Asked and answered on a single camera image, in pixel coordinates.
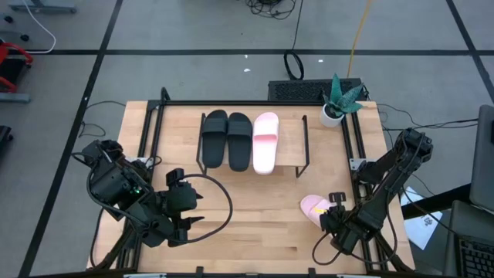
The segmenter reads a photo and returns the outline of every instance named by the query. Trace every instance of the wooden tabletop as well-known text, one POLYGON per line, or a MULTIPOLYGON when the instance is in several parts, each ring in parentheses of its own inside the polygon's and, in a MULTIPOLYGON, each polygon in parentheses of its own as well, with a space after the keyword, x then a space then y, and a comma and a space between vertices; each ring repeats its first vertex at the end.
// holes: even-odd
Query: wooden tabletop
MULTIPOLYGON (((358 115, 365 151, 368 158, 379 158, 387 149, 376 103, 362 104, 364 108, 358 115)), ((137 156, 146 106, 145 101, 127 103, 118 142, 128 157, 137 156)), ((208 175, 218 179, 232 197, 234 212, 231 222, 218 234, 197 243, 176 248, 167 247, 165 242, 155 248, 143 246, 139 271, 193 273, 196 266, 203 266, 206 273, 307 273, 309 267, 315 267, 317 273, 365 273, 364 264, 351 256, 340 256, 329 266, 318 266, 311 258, 313 246, 323 233, 300 211, 300 200, 310 194, 327 196, 331 192, 345 192, 347 201, 344 205, 347 209, 354 206, 341 127, 324 127, 319 122, 320 107, 165 107, 157 152, 164 163, 155 168, 155 190, 167 189, 165 175, 174 168, 183 168, 185 174, 200 172, 195 164, 195 154, 201 113, 207 114, 215 109, 223 109, 227 113, 242 112, 251 119, 272 111, 278 115, 281 126, 298 120, 302 123, 302 116, 307 115, 310 165, 298 179, 294 167, 281 165, 276 166, 270 175, 257 175, 252 166, 240 173, 233 172, 227 166, 208 169, 208 175)), ((155 117, 156 113, 151 120, 147 155, 151 149, 155 117)), ((357 157, 350 119, 348 125, 357 157)), ((228 215, 228 203, 211 182, 200 178, 189 181, 204 196, 198 200, 198 208, 184 216, 205 216, 189 231, 189 238, 193 239, 223 223, 228 215)), ((405 264, 414 268, 398 198, 390 204, 390 214, 398 235, 398 255, 405 264)), ((103 214, 94 253, 97 262, 117 241, 123 223, 103 214)), ((393 246, 387 220, 383 235, 393 246)), ((374 243, 371 242, 370 246, 375 255, 374 243)), ((318 247, 316 257, 319 261, 329 261, 336 252, 328 236, 318 247)), ((354 253, 362 256, 360 244, 354 253)), ((373 260, 378 260, 377 256, 373 256, 373 260)))

